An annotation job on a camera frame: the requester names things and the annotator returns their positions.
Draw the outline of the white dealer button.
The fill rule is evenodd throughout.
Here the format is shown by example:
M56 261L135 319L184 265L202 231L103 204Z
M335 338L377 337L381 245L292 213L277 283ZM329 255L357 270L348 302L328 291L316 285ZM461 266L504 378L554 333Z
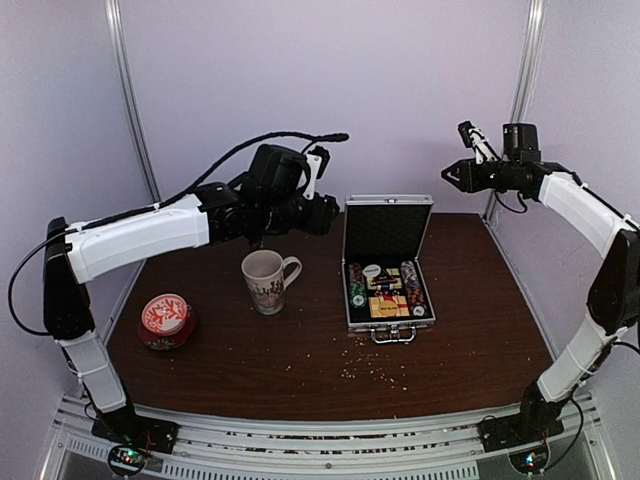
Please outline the white dealer button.
M378 264L369 264L362 269L363 275L367 278L375 278L382 272L382 267Z

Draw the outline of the white decorated mug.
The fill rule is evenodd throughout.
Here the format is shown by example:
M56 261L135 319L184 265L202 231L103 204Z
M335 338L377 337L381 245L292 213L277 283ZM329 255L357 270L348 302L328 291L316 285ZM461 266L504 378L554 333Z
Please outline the white decorated mug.
M283 309L286 289L300 275L302 262L295 256L283 258L276 251L262 249L242 260L241 271L255 309L270 316Z

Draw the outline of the black red triangle all-in marker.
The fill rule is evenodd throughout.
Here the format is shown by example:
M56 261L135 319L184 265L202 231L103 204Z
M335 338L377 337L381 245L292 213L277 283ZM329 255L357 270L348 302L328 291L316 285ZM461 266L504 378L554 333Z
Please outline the black red triangle all-in marker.
M399 277L373 279L371 282L371 288L373 290L397 290L401 287L402 282Z

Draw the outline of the aluminium poker case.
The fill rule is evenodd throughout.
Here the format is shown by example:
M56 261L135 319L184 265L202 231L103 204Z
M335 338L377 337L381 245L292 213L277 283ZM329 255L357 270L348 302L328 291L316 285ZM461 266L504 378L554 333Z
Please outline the aluminium poker case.
M435 322L419 263L432 207L427 194L347 198L341 267L349 333L408 344Z

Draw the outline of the blue yellow card deck box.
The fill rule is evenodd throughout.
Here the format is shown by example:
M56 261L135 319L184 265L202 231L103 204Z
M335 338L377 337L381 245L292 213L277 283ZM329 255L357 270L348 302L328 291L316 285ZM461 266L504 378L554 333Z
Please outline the blue yellow card deck box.
M366 279L371 291L397 291L403 288L402 278L397 269L382 270L379 274Z

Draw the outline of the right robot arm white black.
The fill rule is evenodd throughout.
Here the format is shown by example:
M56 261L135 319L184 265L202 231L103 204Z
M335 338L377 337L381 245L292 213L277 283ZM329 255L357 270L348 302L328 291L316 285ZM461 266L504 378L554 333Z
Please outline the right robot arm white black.
M484 431L502 426L519 440L530 442L551 429L572 394L605 362L615 342L639 322L639 224L596 194L572 169L542 157L537 128L527 123L502 127L503 150L497 152L482 131L469 121L458 133L472 154L454 162L441 176L458 190L477 193L515 192L566 221L562 232L577 240L581 252L572 255L567 241L550 235L548 264L565 268L547 291L554 299L575 294L561 281L582 279L584 318L566 346L527 387L516 415L482 423Z

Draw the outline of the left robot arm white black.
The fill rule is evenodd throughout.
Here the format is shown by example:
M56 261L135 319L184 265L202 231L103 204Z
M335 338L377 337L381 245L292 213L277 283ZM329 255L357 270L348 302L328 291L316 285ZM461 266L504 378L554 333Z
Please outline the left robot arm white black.
M168 252L221 244L240 237L258 248L267 236L300 230L326 234L339 206L316 183L329 163L316 146L300 153L287 147L258 147L247 171L230 183L197 185L174 202L132 215L69 225L52 220L44 253L41 335L53 338L75 368L98 419L123 444L144 433L142 419L99 338L86 283L122 266Z

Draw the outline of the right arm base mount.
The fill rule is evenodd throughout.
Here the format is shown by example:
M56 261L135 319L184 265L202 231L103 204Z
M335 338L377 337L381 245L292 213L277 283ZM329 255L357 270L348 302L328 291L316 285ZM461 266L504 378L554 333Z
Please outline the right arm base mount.
M564 432L561 421L554 420L542 431L522 433L519 415L488 415L477 425L485 453L506 451L512 468L524 475L541 474L551 463L549 439Z

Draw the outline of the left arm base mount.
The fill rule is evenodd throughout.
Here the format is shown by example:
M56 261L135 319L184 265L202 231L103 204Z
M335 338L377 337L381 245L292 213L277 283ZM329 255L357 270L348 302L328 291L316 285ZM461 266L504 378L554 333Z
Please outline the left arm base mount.
M131 435L119 436L100 420L95 420L91 429L94 436L114 443L106 463L112 473L120 477L141 473L154 453L172 453L178 431L179 425L175 422L149 417L141 417L139 431Z

